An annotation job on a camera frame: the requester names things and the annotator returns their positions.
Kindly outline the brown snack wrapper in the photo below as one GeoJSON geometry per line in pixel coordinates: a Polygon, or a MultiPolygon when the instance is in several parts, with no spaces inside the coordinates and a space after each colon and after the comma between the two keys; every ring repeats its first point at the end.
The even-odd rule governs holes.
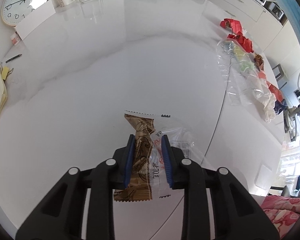
{"type": "Polygon", "coordinates": [[[115,190],[116,202],[141,202],[171,197],[161,151],[161,138],[180,148],[185,157],[201,155],[194,146],[190,126],[171,115],[153,115],[125,111],[125,119],[135,129],[135,146],[130,183],[125,190],[115,190]]]}

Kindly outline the green paper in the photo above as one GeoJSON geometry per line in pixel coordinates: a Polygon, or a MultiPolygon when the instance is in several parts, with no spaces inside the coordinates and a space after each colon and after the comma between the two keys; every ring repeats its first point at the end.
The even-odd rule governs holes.
{"type": "Polygon", "coordinates": [[[252,62],[247,62],[247,61],[242,61],[240,62],[240,71],[245,72],[245,71],[254,71],[255,66],[252,62]]]}

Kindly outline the yellow paper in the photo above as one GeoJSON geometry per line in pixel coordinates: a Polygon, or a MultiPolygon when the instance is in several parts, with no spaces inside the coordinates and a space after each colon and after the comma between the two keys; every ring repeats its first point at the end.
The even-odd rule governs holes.
{"type": "Polygon", "coordinates": [[[235,58],[237,59],[237,61],[242,61],[244,59],[244,57],[246,56],[246,52],[243,50],[243,48],[241,46],[238,46],[238,45],[234,45],[233,54],[234,54],[235,58]]]}

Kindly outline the blue crumpled wrapper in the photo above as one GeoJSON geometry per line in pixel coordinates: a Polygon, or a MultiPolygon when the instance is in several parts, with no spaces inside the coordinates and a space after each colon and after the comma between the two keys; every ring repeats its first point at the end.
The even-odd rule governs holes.
{"type": "Polygon", "coordinates": [[[287,108],[286,100],[283,99],[282,101],[276,100],[274,111],[276,115],[279,115],[282,111],[284,111],[287,108]]]}

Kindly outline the white crumpled tissue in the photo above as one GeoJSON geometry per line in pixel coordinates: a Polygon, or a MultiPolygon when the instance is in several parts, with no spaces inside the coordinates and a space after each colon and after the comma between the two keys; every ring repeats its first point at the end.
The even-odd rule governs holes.
{"type": "Polygon", "coordinates": [[[257,90],[254,92],[255,99],[262,105],[263,114],[262,117],[266,123],[270,123],[276,117],[274,110],[276,97],[271,91],[265,93],[257,90]]]}

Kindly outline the orange-red flat packet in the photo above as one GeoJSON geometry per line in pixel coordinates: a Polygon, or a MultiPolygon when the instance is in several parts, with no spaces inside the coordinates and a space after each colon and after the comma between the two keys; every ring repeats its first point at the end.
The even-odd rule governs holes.
{"type": "Polygon", "coordinates": [[[275,95],[275,98],[278,102],[283,102],[283,95],[281,90],[279,90],[277,87],[275,87],[273,84],[271,84],[269,81],[267,81],[267,85],[269,90],[275,95]]]}

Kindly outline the clear plastic bag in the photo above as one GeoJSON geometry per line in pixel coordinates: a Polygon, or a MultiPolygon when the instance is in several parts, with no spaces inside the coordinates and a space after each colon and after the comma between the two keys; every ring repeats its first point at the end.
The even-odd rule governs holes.
{"type": "MultiPolygon", "coordinates": [[[[262,82],[258,78],[256,66],[254,71],[240,71],[239,64],[241,61],[237,61],[233,54],[234,45],[240,46],[235,40],[228,38],[218,42],[216,46],[217,63],[230,103],[233,106],[246,106],[258,102],[254,97],[255,91],[260,90],[265,93],[269,91],[269,88],[266,82],[262,82]]],[[[242,61],[253,63],[250,54],[247,52],[242,61]]]]}

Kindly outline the pink crumpled paper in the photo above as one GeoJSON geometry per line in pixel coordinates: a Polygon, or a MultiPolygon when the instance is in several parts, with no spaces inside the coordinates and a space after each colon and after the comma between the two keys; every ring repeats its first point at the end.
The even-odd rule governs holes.
{"type": "Polygon", "coordinates": [[[267,82],[267,77],[264,71],[259,71],[258,72],[258,78],[262,81],[262,82],[267,82]]]}

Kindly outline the brown crumpled wrapper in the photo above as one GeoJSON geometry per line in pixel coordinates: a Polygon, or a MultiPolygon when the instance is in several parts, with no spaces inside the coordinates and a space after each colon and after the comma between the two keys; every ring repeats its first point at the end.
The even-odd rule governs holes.
{"type": "Polygon", "coordinates": [[[254,63],[259,71],[264,70],[264,60],[260,54],[255,53],[254,55],[254,63]]]}

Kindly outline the black pen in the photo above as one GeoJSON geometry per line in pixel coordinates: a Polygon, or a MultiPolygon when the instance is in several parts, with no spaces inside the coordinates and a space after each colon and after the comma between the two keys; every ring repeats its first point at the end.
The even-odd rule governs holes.
{"type": "Polygon", "coordinates": [[[15,56],[11,57],[10,59],[6,60],[5,63],[9,63],[15,59],[18,59],[21,56],[22,56],[22,54],[15,55],[15,56]]]}

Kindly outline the red crumpled paper ball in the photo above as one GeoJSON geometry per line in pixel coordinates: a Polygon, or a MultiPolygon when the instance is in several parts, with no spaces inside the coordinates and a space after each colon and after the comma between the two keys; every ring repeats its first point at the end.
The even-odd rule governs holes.
{"type": "Polygon", "coordinates": [[[238,32],[236,35],[229,34],[228,38],[235,40],[247,53],[254,52],[252,41],[246,38],[241,32],[238,32]]]}

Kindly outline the white drawer cabinet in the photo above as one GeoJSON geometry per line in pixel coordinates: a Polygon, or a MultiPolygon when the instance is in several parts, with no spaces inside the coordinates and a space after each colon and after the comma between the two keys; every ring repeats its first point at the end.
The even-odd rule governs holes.
{"type": "Polygon", "coordinates": [[[282,23],[255,0],[209,0],[219,6],[230,18],[239,20],[253,38],[265,50],[282,30],[282,23]]]}

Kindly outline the red torn cardboard wrapper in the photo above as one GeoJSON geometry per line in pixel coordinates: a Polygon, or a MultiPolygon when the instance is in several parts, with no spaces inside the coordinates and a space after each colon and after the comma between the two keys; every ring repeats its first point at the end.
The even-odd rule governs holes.
{"type": "Polygon", "coordinates": [[[234,34],[243,33],[241,23],[238,20],[234,20],[232,18],[225,18],[220,22],[220,26],[224,29],[230,29],[234,34]]]}

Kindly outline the metal frame stool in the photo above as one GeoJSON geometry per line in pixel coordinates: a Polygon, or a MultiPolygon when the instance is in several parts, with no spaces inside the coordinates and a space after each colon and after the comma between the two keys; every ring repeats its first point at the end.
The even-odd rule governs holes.
{"type": "Polygon", "coordinates": [[[277,81],[278,88],[282,89],[283,87],[285,87],[285,85],[288,83],[289,79],[286,75],[286,72],[282,68],[281,64],[277,64],[275,67],[273,67],[272,71],[275,75],[275,79],[277,81]]]}

